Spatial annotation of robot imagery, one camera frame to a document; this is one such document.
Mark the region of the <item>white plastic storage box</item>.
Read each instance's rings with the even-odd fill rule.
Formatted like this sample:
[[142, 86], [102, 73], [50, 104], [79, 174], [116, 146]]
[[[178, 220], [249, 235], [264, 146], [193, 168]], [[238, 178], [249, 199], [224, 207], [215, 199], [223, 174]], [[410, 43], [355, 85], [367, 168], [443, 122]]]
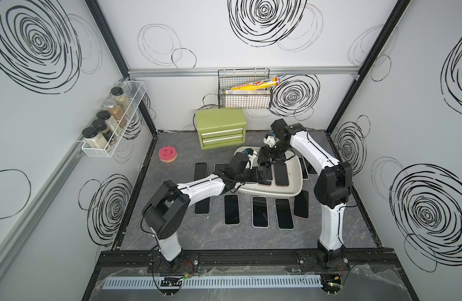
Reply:
[[[235, 153], [243, 154], [242, 151], [249, 147], [240, 147]], [[261, 147], [250, 147], [256, 152], [256, 158], [253, 163], [247, 163], [246, 169], [253, 167], [267, 167], [272, 169], [273, 180], [270, 186], [260, 185], [260, 184], [247, 184], [245, 183], [241, 186], [238, 191], [244, 194], [249, 194], [252, 196], [263, 196], [267, 198], [290, 198], [298, 195], [302, 189], [303, 178], [301, 173], [301, 166], [299, 163], [299, 156], [294, 152], [286, 151], [287, 160], [284, 162], [287, 165], [289, 186], [280, 187], [276, 186], [274, 178], [274, 164], [265, 163], [263, 165], [258, 165], [258, 153]]]

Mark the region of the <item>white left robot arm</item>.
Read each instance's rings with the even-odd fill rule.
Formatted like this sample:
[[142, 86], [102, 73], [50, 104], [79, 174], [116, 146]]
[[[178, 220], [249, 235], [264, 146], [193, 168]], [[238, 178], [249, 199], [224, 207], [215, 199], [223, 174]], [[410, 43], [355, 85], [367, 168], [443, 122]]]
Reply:
[[142, 210], [143, 223], [155, 238], [162, 258], [172, 263], [182, 253], [177, 231], [189, 207], [237, 191], [246, 184], [263, 184], [271, 180], [270, 161], [237, 153], [230, 163], [205, 178], [180, 184], [165, 181]]

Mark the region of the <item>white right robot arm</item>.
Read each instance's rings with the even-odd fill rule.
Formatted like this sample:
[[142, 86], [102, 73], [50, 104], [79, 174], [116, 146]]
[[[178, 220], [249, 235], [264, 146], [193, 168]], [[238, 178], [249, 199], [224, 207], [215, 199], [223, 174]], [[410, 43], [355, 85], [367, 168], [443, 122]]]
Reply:
[[343, 213], [351, 194], [352, 168], [329, 154], [301, 124], [287, 125], [284, 119], [271, 124], [266, 135], [264, 155], [283, 160], [286, 151], [298, 151], [317, 172], [314, 194], [321, 204], [321, 234], [316, 254], [320, 268], [328, 270], [344, 257]]

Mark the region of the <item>extra black phone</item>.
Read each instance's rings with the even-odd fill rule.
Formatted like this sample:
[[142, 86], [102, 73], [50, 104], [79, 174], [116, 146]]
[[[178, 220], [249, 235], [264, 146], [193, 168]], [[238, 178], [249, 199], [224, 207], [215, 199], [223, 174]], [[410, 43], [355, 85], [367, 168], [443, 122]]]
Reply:
[[270, 186], [272, 184], [272, 169], [267, 167], [259, 168], [258, 183], [260, 185]]

